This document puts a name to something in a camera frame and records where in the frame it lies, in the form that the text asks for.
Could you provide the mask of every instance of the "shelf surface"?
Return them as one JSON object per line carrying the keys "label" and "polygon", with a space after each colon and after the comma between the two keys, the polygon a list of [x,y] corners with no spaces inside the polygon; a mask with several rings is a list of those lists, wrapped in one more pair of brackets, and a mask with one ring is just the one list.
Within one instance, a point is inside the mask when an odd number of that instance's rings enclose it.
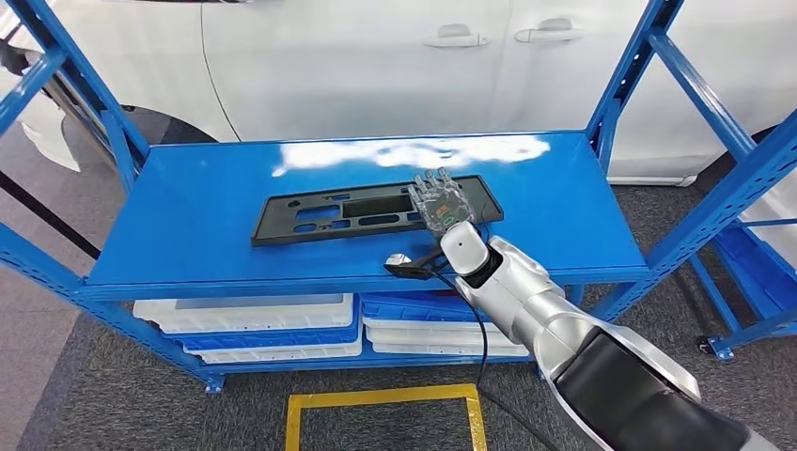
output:
{"label": "shelf surface", "polygon": [[580,132],[156,146],[82,288],[92,299],[413,290],[385,259],[425,255],[428,231],[252,247],[271,195],[402,182],[444,165],[478,174],[504,209],[488,226],[560,284],[647,272]]}

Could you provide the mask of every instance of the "car door handle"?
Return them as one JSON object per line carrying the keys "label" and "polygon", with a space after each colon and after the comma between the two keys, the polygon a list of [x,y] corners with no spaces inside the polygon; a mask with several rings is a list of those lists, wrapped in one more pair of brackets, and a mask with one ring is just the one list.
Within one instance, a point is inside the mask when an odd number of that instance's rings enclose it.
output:
{"label": "car door handle", "polygon": [[515,33],[515,40],[522,43],[573,40],[582,37],[585,31],[572,19],[557,17],[546,19],[534,28],[525,28]]}
{"label": "car door handle", "polygon": [[472,32],[468,25],[463,23],[449,23],[437,29],[437,36],[424,38],[423,45],[435,48],[466,48],[480,47],[490,43],[490,38]]}

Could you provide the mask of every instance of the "transparent robotic hand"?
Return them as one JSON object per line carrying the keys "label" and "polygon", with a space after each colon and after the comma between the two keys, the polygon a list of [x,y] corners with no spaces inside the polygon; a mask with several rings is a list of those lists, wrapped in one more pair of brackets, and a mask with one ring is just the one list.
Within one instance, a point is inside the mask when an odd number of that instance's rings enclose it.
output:
{"label": "transparent robotic hand", "polygon": [[440,240],[454,225],[473,223],[476,213],[459,183],[451,179],[444,167],[437,170],[437,176],[430,170],[426,171],[426,179],[415,175],[414,185],[408,191],[427,228]]}

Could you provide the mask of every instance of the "white plastic tray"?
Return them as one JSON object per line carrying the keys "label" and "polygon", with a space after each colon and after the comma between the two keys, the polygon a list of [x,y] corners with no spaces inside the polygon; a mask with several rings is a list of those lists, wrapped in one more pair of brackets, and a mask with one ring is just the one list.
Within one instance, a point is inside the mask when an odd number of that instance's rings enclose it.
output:
{"label": "white plastic tray", "polygon": [[352,324],[348,294],[136,301],[133,315],[166,333],[263,331]]}
{"label": "white plastic tray", "polygon": [[206,364],[235,364],[243,362],[269,362],[287,360],[322,359],[360,355],[363,351],[363,324],[353,343],[334,345],[279,346],[266,348],[239,348],[226,350],[185,350],[198,355]]}
{"label": "white plastic tray", "polygon": [[[477,322],[460,321],[403,321],[390,319],[364,319],[366,337],[374,344],[380,345],[422,345],[431,347],[454,347],[451,353],[469,353],[460,349],[477,348],[476,354],[482,352],[481,330]],[[510,352],[495,355],[527,355],[523,345],[509,341],[494,324],[485,324],[488,350]]]}
{"label": "white plastic tray", "polygon": [[[461,355],[481,355],[483,349],[478,346],[426,346],[426,345],[385,345],[374,343],[373,349],[376,352],[390,352],[397,354],[461,354]],[[489,347],[488,355],[493,356],[526,356],[528,350],[518,347]]]}

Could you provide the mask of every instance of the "rectangular cutout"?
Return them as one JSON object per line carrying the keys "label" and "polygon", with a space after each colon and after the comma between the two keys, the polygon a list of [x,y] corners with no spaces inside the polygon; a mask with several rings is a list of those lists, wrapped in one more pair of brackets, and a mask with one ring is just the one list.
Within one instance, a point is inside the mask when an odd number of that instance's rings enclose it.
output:
{"label": "rectangular cutout", "polygon": [[391,224],[397,223],[399,216],[397,214],[384,214],[382,216],[370,216],[367,218],[360,218],[357,222],[360,226],[375,226],[376,224]]}
{"label": "rectangular cutout", "polygon": [[412,211],[413,201],[408,195],[389,195],[370,199],[350,200],[343,203],[343,217],[356,218],[374,214],[403,213]]}
{"label": "rectangular cutout", "polygon": [[306,233],[306,232],[312,232],[315,229],[316,229],[315,224],[301,224],[294,227],[293,231],[296,233]]}
{"label": "rectangular cutout", "polygon": [[329,228],[349,228],[351,225],[352,222],[348,219],[341,219],[339,221],[333,221],[331,224],[329,224]]}
{"label": "rectangular cutout", "polygon": [[349,200],[350,196],[348,194],[335,194],[335,195],[326,195],[324,197],[325,200]]}
{"label": "rectangular cutout", "polygon": [[311,209],[301,209],[296,211],[296,221],[317,221],[319,219],[337,218],[340,216],[340,206],[324,205],[322,207],[313,207]]}

